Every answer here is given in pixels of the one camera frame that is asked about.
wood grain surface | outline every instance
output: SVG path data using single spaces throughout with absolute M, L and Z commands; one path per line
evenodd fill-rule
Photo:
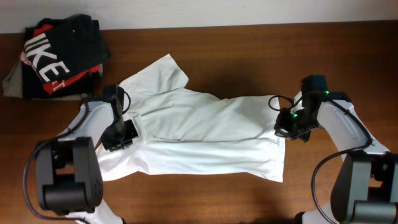
M 293 97 L 303 77 L 321 73 L 330 90 L 349 94 L 372 134 L 398 152 L 398 21 L 108 30 L 104 36 L 113 55 L 101 86 L 119 83 L 166 54 L 188 75 L 188 89 L 218 98 Z M 21 46 L 21 35 L 0 35 L 0 76 L 11 69 Z M 0 97 L 1 223 L 48 223 L 26 207 L 22 170 L 36 142 L 58 134 L 77 112 L 76 101 Z M 256 218 L 278 223 L 315 208 L 312 171 L 335 151 L 326 131 L 316 130 L 308 143 L 286 142 L 284 183 L 250 174 L 136 173 L 105 182 L 104 199 L 127 223 L 239 223 Z M 320 171 L 321 203 L 328 201 L 340 165 L 341 159 L 335 159 Z M 37 205 L 33 169 L 28 183 Z

folded white shirt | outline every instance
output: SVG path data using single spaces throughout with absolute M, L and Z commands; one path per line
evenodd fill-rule
M 220 100 L 185 89 L 187 82 L 186 74 L 166 55 L 120 83 L 131 97 L 123 119 L 132 120 L 139 140 L 114 152 L 103 145 L 97 148 L 103 180 L 137 171 L 248 172 L 282 182 L 285 142 L 274 134 L 278 112 L 268 107 L 270 96 Z M 273 100 L 272 106 L 279 108 L 279 102 Z

red fabric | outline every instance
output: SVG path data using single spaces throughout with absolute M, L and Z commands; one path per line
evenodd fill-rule
M 44 24 L 42 25 L 42 27 L 40 27 L 39 29 L 35 29 L 35 31 L 33 32 L 33 37 L 36 37 L 50 29 L 53 28 L 53 25 L 50 24 Z M 58 81 L 53 81 L 53 82 L 48 82 L 43 84 L 43 89 L 48 93 L 48 94 L 52 94 L 53 92 L 60 90 L 62 88 L 65 88 L 68 85 L 71 85 L 72 83 L 74 83 L 75 81 L 79 80 L 81 77 L 83 77 L 84 75 L 86 75 L 86 73 L 88 72 L 98 72 L 98 70 L 100 70 L 100 65 L 96 65 L 90 69 L 87 69 L 83 72 L 80 72 L 77 75 L 74 75 L 66 80 L 62 80 L 62 82 L 58 82 Z

brown tabletop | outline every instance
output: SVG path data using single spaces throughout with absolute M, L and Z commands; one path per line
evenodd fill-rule
M 303 77 L 325 74 L 329 89 L 347 92 L 370 132 L 398 152 L 398 21 L 107 30 L 104 36 L 112 57 L 105 65 L 101 85 L 119 83 L 166 54 L 188 75 L 188 89 L 218 98 L 293 97 Z M 0 35 L 1 77 L 11 69 L 21 47 L 21 35 Z M 58 134 L 77 112 L 76 101 L 0 97 L 1 223 L 47 223 L 26 207 L 22 170 L 36 142 Z M 307 143 L 286 142 L 284 183 L 250 174 L 136 173 L 105 182 L 104 199 L 127 223 L 292 218 L 315 208 L 311 174 L 316 164 L 333 152 L 332 140 L 319 129 Z M 340 165 L 341 159 L 332 160 L 318 175 L 322 204 L 330 197 Z M 37 205 L 34 169 L 28 183 Z

white sleeve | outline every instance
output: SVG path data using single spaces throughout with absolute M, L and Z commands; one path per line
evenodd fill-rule
M 120 86 L 130 95 L 154 95 L 184 88 L 187 82 L 186 74 L 168 54 L 125 79 Z

